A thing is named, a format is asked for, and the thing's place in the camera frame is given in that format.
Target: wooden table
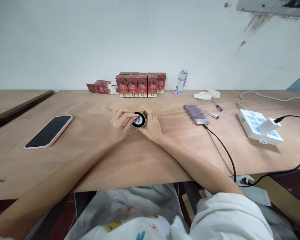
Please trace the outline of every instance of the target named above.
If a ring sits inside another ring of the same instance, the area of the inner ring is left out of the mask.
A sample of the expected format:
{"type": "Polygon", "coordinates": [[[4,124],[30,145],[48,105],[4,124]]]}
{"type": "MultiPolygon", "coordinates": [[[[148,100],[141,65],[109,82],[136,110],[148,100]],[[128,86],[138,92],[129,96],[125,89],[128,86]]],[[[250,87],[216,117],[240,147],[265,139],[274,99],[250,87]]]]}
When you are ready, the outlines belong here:
{"type": "Polygon", "coordinates": [[[52,90],[0,90],[0,118],[52,92],[52,90]]]}
{"type": "MultiPolygon", "coordinates": [[[[173,92],[157,98],[120,98],[119,95],[92,94],[88,91],[61,91],[22,116],[0,128],[0,199],[20,197],[34,185],[75,158],[96,146],[108,134],[112,110],[132,111],[148,106],[158,114],[162,131],[180,145],[195,152],[228,175],[230,160],[218,142],[201,125],[195,125],[185,114],[184,104],[198,104],[217,112],[210,101],[195,99],[187,91],[182,96],[173,92]],[[74,120],[49,148],[26,150],[23,146],[53,117],[73,115],[74,120]]],[[[277,146],[263,145],[247,137],[236,113],[236,103],[244,91],[221,91],[216,103],[223,107],[218,120],[211,118],[209,128],[217,134],[230,152],[238,175],[287,170],[300,163],[300,119],[286,118],[278,129],[285,140],[277,146]]],[[[280,99],[300,96],[300,91],[258,91],[280,99]]],[[[261,112],[266,118],[286,114],[300,115],[300,99],[279,102],[248,93],[243,105],[261,112]]],[[[181,182],[191,180],[184,169],[161,147],[140,132],[124,141],[100,160],[77,184],[73,191],[92,191],[181,182]]]]}

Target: charging cable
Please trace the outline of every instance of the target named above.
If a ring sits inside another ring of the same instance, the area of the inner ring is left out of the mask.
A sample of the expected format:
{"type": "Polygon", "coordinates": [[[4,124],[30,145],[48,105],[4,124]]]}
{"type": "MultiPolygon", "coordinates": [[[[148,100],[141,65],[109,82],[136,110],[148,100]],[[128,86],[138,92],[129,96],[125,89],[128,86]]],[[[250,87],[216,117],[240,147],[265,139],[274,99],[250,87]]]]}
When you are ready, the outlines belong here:
{"type": "Polygon", "coordinates": [[[292,97],[292,98],[289,98],[289,99],[277,99],[277,98],[273,98],[273,97],[267,97],[267,96],[260,95],[260,94],[257,93],[256,91],[251,90],[251,91],[242,93],[242,94],[240,95],[240,98],[241,98],[242,101],[237,102],[237,104],[238,104],[239,106],[241,106],[244,110],[246,110],[246,108],[241,104],[241,103],[244,102],[244,99],[243,99],[242,95],[243,95],[243,94],[246,94],[246,93],[249,93],[249,92],[254,92],[255,94],[257,94],[257,95],[260,96],[260,97],[270,98],[270,99],[273,99],[273,100],[283,101],[283,102],[290,101],[290,100],[293,99],[293,98],[300,98],[300,97],[292,97]]]}
{"type": "MultiPolygon", "coordinates": [[[[298,117],[300,118],[300,116],[297,116],[297,115],[286,115],[286,116],[283,116],[283,117],[279,117],[277,119],[274,120],[275,123],[278,123],[278,122],[281,122],[285,117],[298,117]]],[[[262,177],[260,177],[256,182],[248,185],[248,186],[240,186],[240,187],[251,187],[251,186],[254,186],[256,185],[258,182],[260,182],[260,180],[264,177],[268,177],[268,176],[272,176],[272,175],[277,175],[277,174],[286,174],[286,173],[292,173],[294,171],[296,171],[298,168],[300,167],[300,164],[298,166],[296,166],[294,169],[291,169],[291,170],[287,170],[287,171],[282,171],[282,172],[274,172],[274,173],[268,173],[266,175],[263,175],[262,177]]]]}
{"type": "Polygon", "coordinates": [[[225,145],[223,144],[223,142],[220,140],[220,138],[218,138],[217,135],[215,135],[209,128],[206,124],[203,124],[203,127],[205,127],[209,132],[211,132],[218,140],[219,142],[222,144],[224,150],[226,150],[229,158],[230,158],[230,161],[231,161],[231,164],[232,164],[232,168],[233,168],[233,181],[236,182],[237,181],[237,173],[236,173],[236,167],[234,166],[234,163],[233,163],[233,160],[232,160],[232,157],[230,156],[230,153],[228,152],[227,148],[225,147],[225,145]]]}
{"type": "MultiPolygon", "coordinates": [[[[300,118],[300,116],[297,116],[297,115],[286,115],[286,116],[283,116],[283,117],[279,117],[277,119],[274,120],[275,123],[278,123],[278,122],[281,122],[285,117],[298,117],[300,118]]],[[[206,128],[209,132],[211,132],[218,140],[219,142],[222,144],[223,148],[226,150],[229,158],[230,158],[230,161],[231,161],[231,164],[232,164],[232,168],[233,168],[233,176],[234,176],[234,179],[233,181],[236,182],[237,180],[237,173],[236,173],[236,168],[234,166],[234,162],[232,160],[232,157],[230,156],[230,153],[228,152],[227,148],[224,146],[223,142],[220,140],[220,138],[218,138],[217,135],[215,135],[209,128],[206,124],[203,124],[203,127],[206,128]]],[[[291,169],[291,170],[287,170],[287,171],[281,171],[281,172],[274,172],[274,173],[268,173],[266,175],[263,175],[262,177],[260,177],[256,182],[248,185],[248,186],[239,186],[239,187],[251,187],[251,186],[254,186],[256,185],[258,182],[260,182],[261,179],[265,178],[265,177],[268,177],[268,176],[272,176],[272,175],[277,175],[277,174],[287,174],[287,173],[292,173],[294,171],[296,171],[298,168],[300,168],[300,164],[298,166],[296,166],[294,169],[291,169]]]]}

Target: black cable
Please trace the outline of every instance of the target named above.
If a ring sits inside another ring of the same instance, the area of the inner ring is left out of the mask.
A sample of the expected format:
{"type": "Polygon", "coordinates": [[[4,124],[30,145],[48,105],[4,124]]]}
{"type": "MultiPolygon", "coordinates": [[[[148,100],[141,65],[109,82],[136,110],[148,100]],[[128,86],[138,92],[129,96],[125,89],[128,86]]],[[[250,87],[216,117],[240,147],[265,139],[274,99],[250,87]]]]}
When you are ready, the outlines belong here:
{"type": "MultiPolygon", "coordinates": [[[[277,119],[274,120],[275,123],[278,123],[278,122],[281,122],[285,117],[298,117],[300,118],[300,116],[297,116],[297,115],[286,115],[286,116],[283,116],[283,117],[279,117],[277,119]]],[[[291,169],[291,170],[287,170],[287,171],[282,171],[282,172],[274,172],[274,173],[268,173],[266,175],[263,175],[262,177],[260,177],[256,182],[248,185],[248,186],[240,186],[240,187],[251,187],[251,186],[254,186],[256,185],[258,182],[260,182],[260,180],[264,177],[268,177],[268,176],[272,176],[272,175],[277,175],[277,174],[285,174],[285,173],[291,173],[295,170],[297,170],[298,168],[300,167],[300,164],[298,166],[296,166],[294,169],[291,169]]]]}
{"type": "Polygon", "coordinates": [[[298,117],[298,118],[300,118],[300,116],[297,116],[297,115],[286,115],[286,116],[279,117],[279,118],[275,119],[274,122],[275,123],[281,122],[282,119],[284,119],[285,117],[298,117]]]}
{"type": "Polygon", "coordinates": [[[233,181],[236,182],[236,181],[237,181],[236,168],[235,168],[235,166],[234,166],[234,163],[233,163],[233,160],[232,160],[232,158],[231,158],[231,156],[230,156],[230,153],[228,152],[227,148],[224,146],[224,144],[222,143],[222,141],[220,140],[220,138],[218,138],[218,136],[215,135],[215,134],[208,128],[208,126],[207,126],[206,124],[204,124],[203,126],[204,126],[209,132],[211,132],[211,133],[219,140],[219,142],[222,144],[224,150],[226,150],[226,152],[227,152],[227,154],[228,154],[228,156],[229,156],[229,158],[230,158],[230,161],[231,161],[231,164],[232,164],[232,168],[233,168],[233,176],[234,176],[233,181]]]}
{"type": "Polygon", "coordinates": [[[260,177],[255,183],[252,183],[248,186],[240,186],[240,187],[251,187],[251,186],[254,186],[256,185],[258,182],[260,182],[260,180],[264,177],[268,177],[268,176],[272,176],[272,175],[277,175],[277,174],[284,174],[284,173],[291,173],[295,170],[297,170],[298,168],[300,167],[300,164],[298,166],[296,166],[294,169],[291,169],[291,170],[287,170],[287,171],[282,171],[282,172],[274,172],[274,173],[268,173],[266,175],[263,175],[262,177],[260,177]]]}

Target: red gift box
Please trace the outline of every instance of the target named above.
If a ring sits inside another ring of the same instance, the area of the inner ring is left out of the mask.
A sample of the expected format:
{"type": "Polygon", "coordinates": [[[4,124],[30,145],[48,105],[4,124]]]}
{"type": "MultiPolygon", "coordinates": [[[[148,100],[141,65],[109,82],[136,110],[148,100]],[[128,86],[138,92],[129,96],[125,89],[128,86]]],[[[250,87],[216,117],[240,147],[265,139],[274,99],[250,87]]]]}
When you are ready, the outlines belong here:
{"type": "Polygon", "coordinates": [[[158,76],[148,75],[148,97],[157,96],[158,76]]]}
{"type": "Polygon", "coordinates": [[[116,81],[117,81],[120,97],[130,97],[126,75],[117,75],[116,81]]]}
{"type": "Polygon", "coordinates": [[[166,73],[157,73],[158,75],[158,93],[164,92],[164,86],[166,85],[166,73]]]}
{"type": "Polygon", "coordinates": [[[148,76],[138,75],[137,83],[138,83],[139,97],[148,97],[148,76]]]}
{"type": "Polygon", "coordinates": [[[89,92],[102,94],[117,94],[118,87],[111,81],[97,80],[94,84],[87,84],[89,92]]]}
{"type": "Polygon", "coordinates": [[[127,84],[130,97],[138,96],[137,75],[127,75],[127,84]]]}

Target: screwdriver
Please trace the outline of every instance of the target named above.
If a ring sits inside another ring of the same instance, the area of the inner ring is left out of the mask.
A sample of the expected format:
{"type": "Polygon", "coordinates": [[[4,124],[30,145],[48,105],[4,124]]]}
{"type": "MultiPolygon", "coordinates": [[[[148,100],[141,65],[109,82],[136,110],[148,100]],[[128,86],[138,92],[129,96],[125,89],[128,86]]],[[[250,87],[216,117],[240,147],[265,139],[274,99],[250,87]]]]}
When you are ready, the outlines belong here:
{"type": "Polygon", "coordinates": [[[220,107],[219,105],[217,105],[213,100],[211,100],[213,103],[214,103],[214,105],[216,105],[216,108],[221,112],[223,109],[222,109],[222,107],[220,107]]]}

